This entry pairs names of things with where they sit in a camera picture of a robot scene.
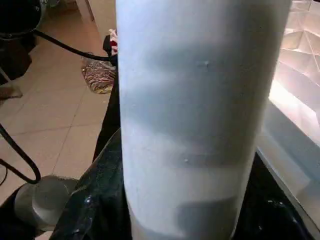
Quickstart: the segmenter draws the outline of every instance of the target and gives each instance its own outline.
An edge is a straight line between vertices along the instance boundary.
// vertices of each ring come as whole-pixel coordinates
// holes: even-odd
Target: floor
[[[41,30],[85,52],[103,54],[94,23],[79,13],[50,19]],[[82,59],[45,40],[30,53],[32,64],[15,80],[20,99],[0,102],[0,122],[36,162],[42,176],[79,178],[90,166],[109,95],[92,93],[81,75]],[[33,178],[32,171],[0,138],[0,158]],[[0,179],[4,169],[0,168]],[[0,204],[24,182],[9,172],[0,186]],[[49,239],[48,232],[37,240]]]

